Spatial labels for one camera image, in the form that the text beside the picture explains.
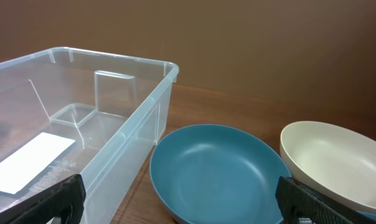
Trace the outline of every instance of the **white bowl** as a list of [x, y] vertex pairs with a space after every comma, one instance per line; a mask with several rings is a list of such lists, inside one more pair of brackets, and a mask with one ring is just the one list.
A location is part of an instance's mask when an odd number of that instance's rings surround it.
[[286, 126], [280, 154], [293, 177], [359, 211], [376, 213], [376, 142], [315, 121]]

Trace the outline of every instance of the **brown wall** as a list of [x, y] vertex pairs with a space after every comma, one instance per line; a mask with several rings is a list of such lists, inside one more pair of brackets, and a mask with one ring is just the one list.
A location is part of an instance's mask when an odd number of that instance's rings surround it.
[[178, 83], [376, 114], [376, 0], [2, 0], [0, 55], [169, 60]]

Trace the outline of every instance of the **table surface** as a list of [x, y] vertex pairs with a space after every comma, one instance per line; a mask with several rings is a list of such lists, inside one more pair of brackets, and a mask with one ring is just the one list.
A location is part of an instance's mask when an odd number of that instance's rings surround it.
[[[192, 124], [224, 124], [259, 137], [279, 153], [279, 137], [283, 127], [301, 120], [336, 124], [376, 140], [376, 118], [176, 84], [172, 89], [167, 128], [163, 136]], [[175, 223], [152, 187], [149, 160], [150, 155], [117, 210], [112, 224]]]

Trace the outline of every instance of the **transparent storage box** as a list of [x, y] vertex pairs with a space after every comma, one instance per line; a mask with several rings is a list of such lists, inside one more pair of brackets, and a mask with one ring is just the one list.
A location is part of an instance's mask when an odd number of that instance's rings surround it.
[[109, 223], [165, 130], [177, 74], [170, 62], [68, 47], [0, 63], [0, 162], [42, 132], [75, 140], [23, 190], [0, 192], [0, 212], [80, 173], [81, 222]]

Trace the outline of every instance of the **white rectangular sheet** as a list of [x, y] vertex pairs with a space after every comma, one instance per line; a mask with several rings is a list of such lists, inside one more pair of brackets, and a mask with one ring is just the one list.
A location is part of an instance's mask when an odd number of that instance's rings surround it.
[[40, 133], [0, 162], [0, 191], [16, 194], [74, 142]]

